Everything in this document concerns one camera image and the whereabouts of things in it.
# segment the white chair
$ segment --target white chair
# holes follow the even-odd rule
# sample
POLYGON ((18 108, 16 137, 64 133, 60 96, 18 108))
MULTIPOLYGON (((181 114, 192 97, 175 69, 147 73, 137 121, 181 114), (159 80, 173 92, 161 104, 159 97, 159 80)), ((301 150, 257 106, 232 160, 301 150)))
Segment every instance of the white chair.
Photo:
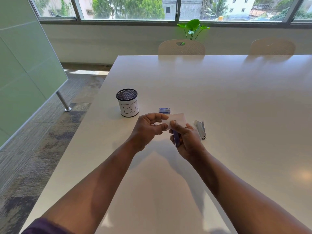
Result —
POLYGON ((205 55, 205 52, 204 44, 189 39, 168 40, 158 47, 158 55, 205 55))
POLYGON ((279 38, 264 38, 254 41, 249 55, 294 55, 293 42, 279 38))

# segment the paper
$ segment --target paper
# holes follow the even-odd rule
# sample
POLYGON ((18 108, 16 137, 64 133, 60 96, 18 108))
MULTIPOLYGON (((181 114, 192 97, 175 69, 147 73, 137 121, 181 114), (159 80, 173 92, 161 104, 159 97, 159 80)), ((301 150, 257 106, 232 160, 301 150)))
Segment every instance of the paper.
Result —
POLYGON ((184 126, 184 127, 186 126, 186 119, 185 119, 184 113, 169 114, 168 116, 169 116, 169 118, 167 120, 161 120, 162 123, 166 123, 168 125, 167 130, 172 129, 170 126, 170 121, 172 121, 172 120, 176 121, 181 126, 184 126))

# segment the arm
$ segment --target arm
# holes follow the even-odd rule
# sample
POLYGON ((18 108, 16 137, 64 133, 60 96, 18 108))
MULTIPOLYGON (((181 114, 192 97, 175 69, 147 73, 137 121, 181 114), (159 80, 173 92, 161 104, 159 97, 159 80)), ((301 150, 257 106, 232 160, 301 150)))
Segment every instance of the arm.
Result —
POLYGON ((115 192, 135 154, 144 149, 156 134, 167 129, 155 122, 168 119, 160 113, 140 116, 128 140, 101 165, 57 201, 43 218, 72 233, 94 233, 103 219, 115 192))
POLYGON ((198 172, 239 234, 312 233, 285 209, 208 153, 198 132, 190 124, 186 124, 186 128, 174 121, 170 124, 181 134, 179 153, 198 172))

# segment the mesh pen holder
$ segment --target mesh pen holder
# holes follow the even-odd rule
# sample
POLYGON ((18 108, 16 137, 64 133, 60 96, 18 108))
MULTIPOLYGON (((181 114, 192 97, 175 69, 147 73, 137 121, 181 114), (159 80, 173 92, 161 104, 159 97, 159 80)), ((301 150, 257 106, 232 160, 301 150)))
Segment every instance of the mesh pen holder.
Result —
POLYGON ((133 89, 120 90, 116 94, 120 112, 124 117, 134 117, 138 114, 138 92, 133 89))

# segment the frosted glass partition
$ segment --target frosted glass partition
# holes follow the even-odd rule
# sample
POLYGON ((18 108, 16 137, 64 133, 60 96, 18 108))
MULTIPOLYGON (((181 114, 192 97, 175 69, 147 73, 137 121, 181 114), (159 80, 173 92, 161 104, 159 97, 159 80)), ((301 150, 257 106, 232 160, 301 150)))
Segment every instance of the frosted glass partition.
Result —
POLYGON ((0 5, 0 147, 67 80, 28 0, 0 5))

